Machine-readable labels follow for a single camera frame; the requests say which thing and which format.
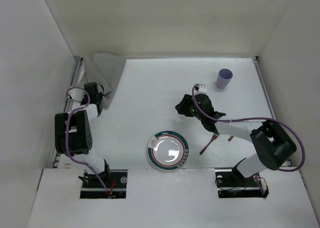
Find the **grey cloth placemat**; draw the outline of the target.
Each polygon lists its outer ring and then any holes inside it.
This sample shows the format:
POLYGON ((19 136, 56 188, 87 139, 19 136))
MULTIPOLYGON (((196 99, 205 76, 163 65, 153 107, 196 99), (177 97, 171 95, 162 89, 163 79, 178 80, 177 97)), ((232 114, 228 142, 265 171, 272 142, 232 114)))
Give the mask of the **grey cloth placemat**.
POLYGON ((108 109, 116 93, 126 59, 107 52, 97 52, 83 58, 84 75, 79 80, 83 86, 89 82, 96 82, 104 87, 103 108, 108 109))

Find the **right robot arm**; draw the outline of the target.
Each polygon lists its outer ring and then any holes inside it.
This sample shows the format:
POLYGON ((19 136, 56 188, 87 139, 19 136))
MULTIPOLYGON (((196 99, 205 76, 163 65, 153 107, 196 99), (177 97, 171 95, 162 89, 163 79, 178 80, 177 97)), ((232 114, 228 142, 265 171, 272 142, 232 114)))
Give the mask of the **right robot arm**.
POLYGON ((184 95, 175 109, 180 115, 197 118, 209 132, 234 136, 253 144, 255 153, 239 161, 231 170, 235 182, 243 182, 266 169, 279 170, 297 150, 294 141, 278 122, 268 119, 255 124, 228 119, 223 121, 226 114, 215 111, 211 100, 204 93, 184 95))

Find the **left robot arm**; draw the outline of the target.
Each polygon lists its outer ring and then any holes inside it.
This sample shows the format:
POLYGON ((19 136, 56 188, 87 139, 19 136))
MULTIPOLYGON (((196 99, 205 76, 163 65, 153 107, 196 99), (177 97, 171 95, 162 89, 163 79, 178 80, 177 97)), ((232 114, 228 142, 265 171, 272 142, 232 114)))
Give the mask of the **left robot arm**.
POLYGON ((104 87, 96 82, 81 87, 70 87, 66 97, 78 103, 70 112, 58 113, 54 117, 56 152, 67 156, 76 164, 87 167, 80 179, 85 184, 100 183, 105 189, 113 184, 110 167, 93 150, 90 121, 101 115, 104 87))

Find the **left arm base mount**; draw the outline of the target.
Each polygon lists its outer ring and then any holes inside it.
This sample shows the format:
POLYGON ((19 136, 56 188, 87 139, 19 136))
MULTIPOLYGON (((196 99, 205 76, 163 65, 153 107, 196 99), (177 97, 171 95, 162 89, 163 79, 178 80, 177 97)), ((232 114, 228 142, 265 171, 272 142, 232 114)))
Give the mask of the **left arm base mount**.
POLYGON ((127 193, 128 170, 111 170, 110 178, 100 174, 107 190, 94 174, 86 171, 81 180, 81 199, 125 199, 127 193))

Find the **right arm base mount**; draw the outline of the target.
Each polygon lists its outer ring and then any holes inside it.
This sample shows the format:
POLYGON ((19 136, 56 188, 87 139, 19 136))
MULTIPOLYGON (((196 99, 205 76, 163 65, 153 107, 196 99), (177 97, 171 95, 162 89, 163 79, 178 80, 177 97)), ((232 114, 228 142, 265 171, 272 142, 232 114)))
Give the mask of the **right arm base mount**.
POLYGON ((249 178, 236 177, 231 169, 216 169, 214 183, 219 198, 262 198, 269 195, 269 187, 260 174, 249 178))

